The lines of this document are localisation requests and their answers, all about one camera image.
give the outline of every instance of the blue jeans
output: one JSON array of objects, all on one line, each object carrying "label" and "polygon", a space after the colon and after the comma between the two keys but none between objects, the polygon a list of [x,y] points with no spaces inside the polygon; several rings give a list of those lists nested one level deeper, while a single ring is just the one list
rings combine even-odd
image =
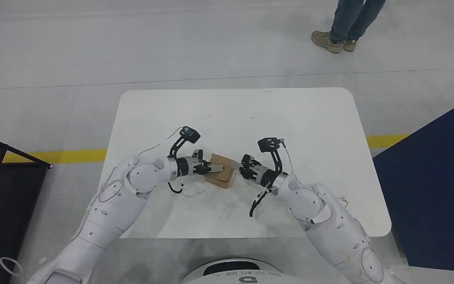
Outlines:
[{"label": "blue jeans", "polygon": [[331,40],[358,40],[375,21],[386,0],[339,0],[331,27]]}]

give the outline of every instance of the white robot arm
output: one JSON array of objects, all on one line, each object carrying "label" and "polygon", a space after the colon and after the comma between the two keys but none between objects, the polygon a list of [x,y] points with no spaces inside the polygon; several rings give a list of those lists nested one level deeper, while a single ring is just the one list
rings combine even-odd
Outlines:
[{"label": "white robot arm", "polygon": [[223,170],[223,165],[203,160],[201,150],[190,157],[177,158],[177,151],[185,141],[195,143],[200,137],[187,126],[180,135],[165,159],[150,163],[133,156],[116,166],[89,203],[73,240],[53,261],[36,272],[28,284],[88,283],[99,258],[134,223],[159,184],[183,175]]},{"label": "white robot arm", "polygon": [[[258,141],[261,152],[270,152],[275,169],[271,170],[244,155],[238,170],[246,180],[266,190],[254,201],[250,211],[258,206],[266,194],[277,195],[289,205],[292,216],[299,222],[316,250],[352,284],[395,284],[394,276],[384,267],[372,248],[370,237],[360,222],[347,211],[324,185],[302,185],[295,176],[282,172],[277,152],[283,139],[264,138]],[[328,206],[331,215],[325,221],[314,223],[322,209]]]}]

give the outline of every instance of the blue panel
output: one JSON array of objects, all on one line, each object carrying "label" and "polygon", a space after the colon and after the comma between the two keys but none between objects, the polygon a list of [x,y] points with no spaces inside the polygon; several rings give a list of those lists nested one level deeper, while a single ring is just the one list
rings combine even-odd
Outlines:
[{"label": "blue panel", "polygon": [[409,265],[454,270],[454,110],[374,164]]}]

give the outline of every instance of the yellow floor stripe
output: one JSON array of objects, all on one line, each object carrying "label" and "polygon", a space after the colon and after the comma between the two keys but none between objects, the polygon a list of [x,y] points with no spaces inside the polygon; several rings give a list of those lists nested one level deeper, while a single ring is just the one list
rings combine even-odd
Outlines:
[{"label": "yellow floor stripe", "polygon": [[395,134],[395,135],[373,135],[367,136],[367,144],[369,148],[376,149],[376,148],[389,148],[393,146],[395,143],[403,140],[404,138],[408,137],[410,134]]},{"label": "yellow floor stripe", "polygon": [[[408,134],[397,135],[374,135],[367,136],[367,144],[369,148],[388,148],[395,143],[406,138]],[[51,164],[62,163],[95,163],[104,162],[106,158],[107,149],[88,149],[88,150],[69,150],[69,151],[51,151],[51,152],[34,152],[29,153],[36,158],[45,160]],[[6,154],[4,163],[21,163],[28,161],[16,154]]]},{"label": "yellow floor stripe", "polygon": [[[89,149],[89,150],[70,150],[70,151],[52,151],[52,152],[35,152],[30,155],[44,160],[51,164],[62,163],[93,163],[104,162],[107,149]],[[20,163],[28,161],[16,154],[6,154],[4,163]]]}]

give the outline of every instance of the jeans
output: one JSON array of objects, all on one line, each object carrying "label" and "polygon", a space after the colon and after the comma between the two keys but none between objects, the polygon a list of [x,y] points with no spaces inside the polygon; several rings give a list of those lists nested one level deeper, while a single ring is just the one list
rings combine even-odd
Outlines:
[{"label": "jeans", "polygon": [[331,27],[333,43],[358,40],[375,21],[386,0],[339,0]]}]

